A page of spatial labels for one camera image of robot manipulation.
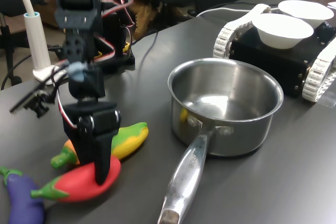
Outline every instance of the saucepan handle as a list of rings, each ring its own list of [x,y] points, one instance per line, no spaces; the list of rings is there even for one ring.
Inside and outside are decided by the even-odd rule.
[[[197,138],[182,156],[169,184],[158,224],[180,224],[187,212],[201,178],[213,131],[200,129]]]

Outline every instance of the floor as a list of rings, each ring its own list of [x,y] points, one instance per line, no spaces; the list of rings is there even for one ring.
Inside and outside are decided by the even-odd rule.
[[[62,45],[65,39],[65,35],[61,30],[57,30],[54,28],[44,27],[44,32],[47,40],[47,44],[49,45]],[[14,64],[20,61],[25,56],[29,55],[29,48],[16,48],[13,61]],[[58,61],[57,56],[54,52],[49,52],[51,64]],[[6,55],[5,50],[0,49],[0,81],[4,80],[7,74],[7,65],[6,65]],[[33,61],[31,58],[22,62],[14,71],[14,75],[20,76],[22,78],[22,82],[32,80],[33,76]],[[6,82],[5,88],[11,87],[10,80],[8,79]]]

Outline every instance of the plastic toy vegetable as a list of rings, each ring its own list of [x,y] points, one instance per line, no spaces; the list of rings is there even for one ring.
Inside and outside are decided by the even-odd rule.
[[[110,171],[104,184],[98,185],[94,178],[95,165],[90,163],[73,169],[47,183],[40,190],[32,190],[32,198],[46,198],[63,202],[83,201],[106,191],[120,173],[120,161],[111,156]]]
[[[9,224],[43,224],[43,200],[30,197],[30,191],[38,188],[33,180],[18,170],[3,166],[0,167],[0,174],[4,175],[4,183],[10,196]]]
[[[122,127],[116,136],[113,137],[111,154],[122,159],[136,149],[145,141],[148,136],[147,123],[137,123],[129,127]],[[72,142],[68,140],[61,153],[50,161],[53,168],[60,168],[66,164],[78,165],[79,160]]]

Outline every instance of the saucepan rim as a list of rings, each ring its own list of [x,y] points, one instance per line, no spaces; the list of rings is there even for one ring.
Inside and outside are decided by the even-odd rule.
[[[278,92],[278,102],[277,102],[277,105],[270,111],[268,112],[267,114],[265,115],[262,115],[258,118],[252,118],[252,119],[246,119],[246,120],[225,120],[225,119],[219,119],[219,118],[213,118],[211,116],[205,116],[205,115],[202,115],[198,112],[196,112],[195,110],[189,108],[188,106],[186,106],[183,102],[181,102],[177,97],[176,95],[174,94],[174,91],[173,91],[173,87],[172,87],[172,82],[173,82],[173,79],[175,78],[175,76],[181,72],[182,70],[186,69],[188,66],[190,65],[194,65],[194,64],[200,64],[202,62],[226,62],[228,64],[240,64],[240,65],[243,65],[243,66],[246,66],[248,68],[253,68],[257,71],[259,71],[260,73],[264,74],[264,76],[269,79],[271,82],[274,83],[274,86]],[[206,118],[206,119],[210,119],[210,120],[216,120],[216,121],[220,121],[220,122],[252,122],[252,121],[258,121],[258,120],[261,120],[263,118],[266,118],[272,114],[274,114],[282,105],[282,102],[284,101],[284,93],[283,93],[283,90],[280,86],[280,84],[277,82],[276,79],[274,79],[269,73],[263,71],[262,69],[260,68],[257,68],[251,64],[248,64],[248,63],[245,63],[245,62],[242,62],[242,61],[238,61],[238,60],[230,60],[230,59],[219,59],[219,58],[202,58],[202,59],[196,59],[196,60],[191,60],[191,61],[187,61],[179,66],[177,66],[169,75],[168,77],[168,88],[169,88],[169,91],[170,91],[170,94],[172,95],[172,97],[181,105],[183,106],[184,108],[186,108],[187,110],[195,113],[196,115],[199,115],[203,118]]]

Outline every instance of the robotic arm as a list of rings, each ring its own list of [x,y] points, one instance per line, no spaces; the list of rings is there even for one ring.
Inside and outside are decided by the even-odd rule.
[[[60,67],[66,68],[69,77],[69,92],[77,103],[62,106],[58,87],[65,77],[54,81],[52,93],[43,90],[46,81],[26,95],[10,111],[30,108],[43,116],[48,108],[42,102],[53,103],[58,99],[64,131],[71,140],[80,164],[94,162],[96,182],[104,183],[110,170],[111,142],[118,133],[121,115],[114,102],[100,102],[105,96],[101,66],[111,68],[134,64],[130,47],[123,53],[125,31],[130,34],[134,22],[127,10],[133,0],[57,0],[56,21],[66,31],[63,53],[66,60]]]

